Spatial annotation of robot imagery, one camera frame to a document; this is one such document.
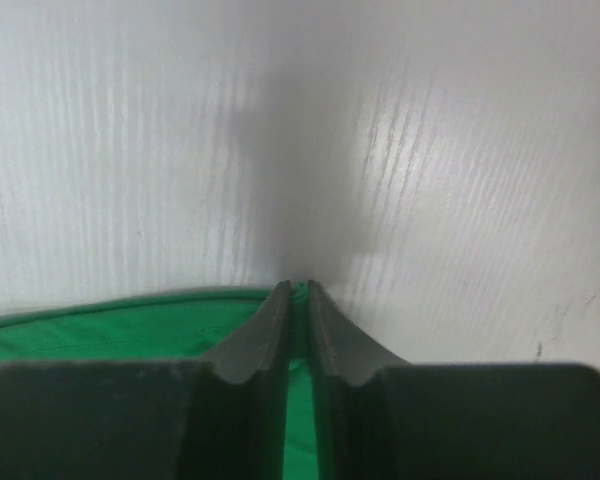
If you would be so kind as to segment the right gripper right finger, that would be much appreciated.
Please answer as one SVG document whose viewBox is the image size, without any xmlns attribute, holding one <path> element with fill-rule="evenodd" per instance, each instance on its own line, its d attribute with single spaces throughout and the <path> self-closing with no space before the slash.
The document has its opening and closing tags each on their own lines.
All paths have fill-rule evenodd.
<svg viewBox="0 0 600 480">
<path fill-rule="evenodd" d="M 308 285 L 323 479 L 600 479 L 600 372 L 413 364 Z"/>
</svg>

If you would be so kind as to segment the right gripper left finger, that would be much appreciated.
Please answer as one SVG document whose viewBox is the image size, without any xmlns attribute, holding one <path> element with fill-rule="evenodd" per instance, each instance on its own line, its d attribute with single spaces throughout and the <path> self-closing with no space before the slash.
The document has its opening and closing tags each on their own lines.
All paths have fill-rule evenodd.
<svg viewBox="0 0 600 480">
<path fill-rule="evenodd" d="M 279 479 L 291 285 L 197 357 L 0 363 L 0 479 Z"/>
</svg>

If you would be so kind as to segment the green t-shirt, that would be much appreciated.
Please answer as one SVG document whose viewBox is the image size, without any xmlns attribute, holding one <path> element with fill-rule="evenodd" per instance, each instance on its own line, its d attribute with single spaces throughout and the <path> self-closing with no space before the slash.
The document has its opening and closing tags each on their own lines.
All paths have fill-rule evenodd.
<svg viewBox="0 0 600 480">
<path fill-rule="evenodd" d="M 0 317 L 0 362 L 196 357 L 262 306 L 272 289 L 222 289 L 119 299 Z M 312 383 L 289 363 L 283 479 L 319 479 Z"/>
</svg>

